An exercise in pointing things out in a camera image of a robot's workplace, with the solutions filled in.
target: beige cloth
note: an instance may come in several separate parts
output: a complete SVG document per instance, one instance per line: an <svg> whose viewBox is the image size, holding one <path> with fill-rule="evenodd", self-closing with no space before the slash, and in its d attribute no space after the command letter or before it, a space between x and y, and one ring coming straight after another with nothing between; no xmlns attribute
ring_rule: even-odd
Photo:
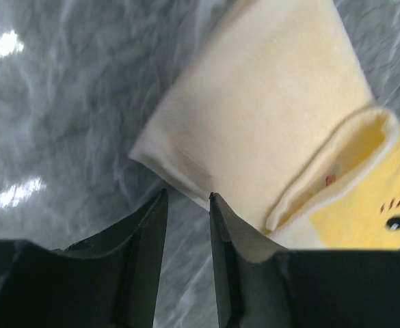
<svg viewBox="0 0 400 328"><path fill-rule="evenodd" d="M331 0L241 0L130 156L258 230L332 131L372 103Z"/></svg>

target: yellow and white cloth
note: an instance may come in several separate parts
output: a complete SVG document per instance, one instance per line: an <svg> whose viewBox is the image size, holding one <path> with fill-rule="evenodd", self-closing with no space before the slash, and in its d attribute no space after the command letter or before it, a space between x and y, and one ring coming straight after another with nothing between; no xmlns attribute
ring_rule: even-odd
<svg viewBox="0 0 400 328"><path fill-rule="evenodd" d="M400 121L331 0L240 0L130 156L285 247L400 247Z"/></svg>

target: black eye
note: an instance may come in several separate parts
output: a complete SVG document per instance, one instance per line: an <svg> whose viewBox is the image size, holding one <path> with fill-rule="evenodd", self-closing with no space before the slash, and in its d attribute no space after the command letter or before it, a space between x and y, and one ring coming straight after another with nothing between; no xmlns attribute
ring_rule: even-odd
<svg viewBox="0 0 400 328"><path fill-rule="evenodd" d="M400 230L400 217L392 217L386 222L386 227L391 230Z"/></svg>

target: gray marble countertop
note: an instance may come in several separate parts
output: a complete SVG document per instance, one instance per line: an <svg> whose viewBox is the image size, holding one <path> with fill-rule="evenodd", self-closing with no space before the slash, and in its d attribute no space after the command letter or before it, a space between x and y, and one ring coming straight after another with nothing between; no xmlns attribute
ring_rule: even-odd
<svg viewBox="0 0 400 328"><path fill-rule="evenodd" d="M0 238L63 248L168 187L128 152L230 0L0 0ZM400 115L400 0L336 0ZM170 188L155 327L217 327L207 213Z"/></svg>

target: black robotic claw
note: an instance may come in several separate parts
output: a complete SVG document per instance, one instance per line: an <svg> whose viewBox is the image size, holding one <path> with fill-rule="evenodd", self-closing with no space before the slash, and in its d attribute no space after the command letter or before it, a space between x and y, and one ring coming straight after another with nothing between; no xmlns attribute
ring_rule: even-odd
<svg viewBox="0 0 400 328"><path fill-rule="evenodd" d="M64 251L0 241L0 328L151 328L167 215L162 191Z"/></svg>
<svg viewBox="0 0 400 328"><path fill-rule="evenodd" d="M218 194L210 215L221 328L400 328L400 251L289 251Z"/></svg>

